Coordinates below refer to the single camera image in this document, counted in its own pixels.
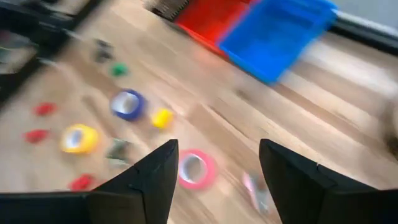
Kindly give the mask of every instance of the roll of tape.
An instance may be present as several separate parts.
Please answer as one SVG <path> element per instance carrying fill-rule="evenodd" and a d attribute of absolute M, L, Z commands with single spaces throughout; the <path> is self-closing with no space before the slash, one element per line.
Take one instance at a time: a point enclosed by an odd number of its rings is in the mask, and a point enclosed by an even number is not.
<path fill-rule="evenodd" d="M 178 182 L 186 189 L 202 190 L 209 187 L 216 178 L 216 166 L 213 158 L 198 149 L 183 151 L 178 165 Z M 192 180 L 187 174 L 187 164 L 194 159 L 199 159 L 201 175 L 197 181 Z"/>
<path fill-rule="evenodd" d="M 145 99 L 134 90 L 123 90 L 111 101 L 113 113 L 126 121 L 132 121 L 141 116 L 144 111 Z"/>
<path fill-rule="evenodd" d="M 98 145 L 98 133 L 84 124 L 70 126 L 63 135 L 61 147 L 67 153 L 91 152 Z"/>

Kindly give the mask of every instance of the hardwood floor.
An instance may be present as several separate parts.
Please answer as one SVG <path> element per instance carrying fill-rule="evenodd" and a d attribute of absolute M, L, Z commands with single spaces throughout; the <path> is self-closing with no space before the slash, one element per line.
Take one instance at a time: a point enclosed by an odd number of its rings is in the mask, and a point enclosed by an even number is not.
<path fill-rule="evenodd" d="M 398 162 L 382 141 L 381 116 L 396 96 L 398 59 L 333 34 L 308 47 L 280 83 L 267 86 L 171 29 L 138 0 L 117 0 L 93 16 L 56 63 L 42 69 L 0 115 L 0 191 L 66 190 L 79 174 L 98 183 L 120 173 L 104 157 L 111 137 L 132 142 L 138 161 L 170 138 L 181 151 L 198 148 L 215 158 L 218 176 L 206 191 L 177 184 L 170 223 L 280 223 L 252 208 L 241 182 L 244 171 L 260 173 L 258 145 L 269 138 L 344 175 L 378 189 L 398 187 Z M 115 61 L 130 74 L 114 78 L 111 63 L 95 64 L 93 39 L 114 46 Z M 133 88 L 148 102 L 144 118 L 127 123 L 111 115 L 109 99 Z M 100 119 L 81 100 L 93 99 Z M 45 118 L 32 114 L 42 102 L 58 104 Z M 175 120 L 160 132 L 150 117 L 170 108 Z M 87 156 L 59 148 L 69 125 L 83 123 L 101 135 Z M 22 140 L 31 129 L 50 130 L 37 145 Z"/>

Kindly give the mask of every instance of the pink object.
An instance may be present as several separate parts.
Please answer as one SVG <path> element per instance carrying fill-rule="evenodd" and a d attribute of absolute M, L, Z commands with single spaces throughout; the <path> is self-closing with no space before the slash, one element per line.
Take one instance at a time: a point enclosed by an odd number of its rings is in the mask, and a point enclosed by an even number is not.
<path fill-rule="evenodd" d="M 199 159 L 203 165 L 203 175 L 194 182 L 187 174 L 186 165 L 192 159 Z M 202 190 L 209 187 L 216 178 L 216 166 L 213 158 L 198 149 L 189 149 L 180 153 L 178 164 L 178 182 L 186 189 Z"/>
<path fill-rule="evenodd" d="M 48 130 L 36 129 L 25 133 L 25 140 L 30 143 L 37 143 L 47 137 L 49 134 Z"/>
<path fill-rule="evenodd" d="M 94 177 L 92 175 L 83 174 L 69 185 L 69 189 L 72 191 L 88 190 L 93 181 Z"/>
<path fill-rule="evenodd" d="M 37 116 L 45 116 L 52 113 L 55 110 L 55 103 L 41 103 L 34 108 L 34 113 Z"/>

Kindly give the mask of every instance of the pink tape roll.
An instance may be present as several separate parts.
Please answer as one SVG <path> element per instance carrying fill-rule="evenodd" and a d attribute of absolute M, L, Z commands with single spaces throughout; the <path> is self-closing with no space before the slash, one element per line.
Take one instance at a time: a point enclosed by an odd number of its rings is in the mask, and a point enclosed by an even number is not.
<path fill-rule="evenodd" d="M 187 164 L 193 159 L 201 162 L 202 175 L 194 182 L 187 174 Z M 213 158 L 198 149 L 182 151 L 178 165 L 178 182 L 181 186 L 191 190 L 202 190 L 209 187 L 216 178 L 216 166 Z"/>

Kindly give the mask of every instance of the green object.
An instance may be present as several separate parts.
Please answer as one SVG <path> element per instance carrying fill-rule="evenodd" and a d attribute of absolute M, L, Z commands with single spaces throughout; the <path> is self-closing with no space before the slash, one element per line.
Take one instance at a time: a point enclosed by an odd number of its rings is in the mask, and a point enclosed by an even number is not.
<path fill-rule="evenodd" d="M 115 77 L 119 77 L 121 75 L 127 74 L 127 66 L 123 63 L 116 63 L 112 67 L 112 75 Z"/>

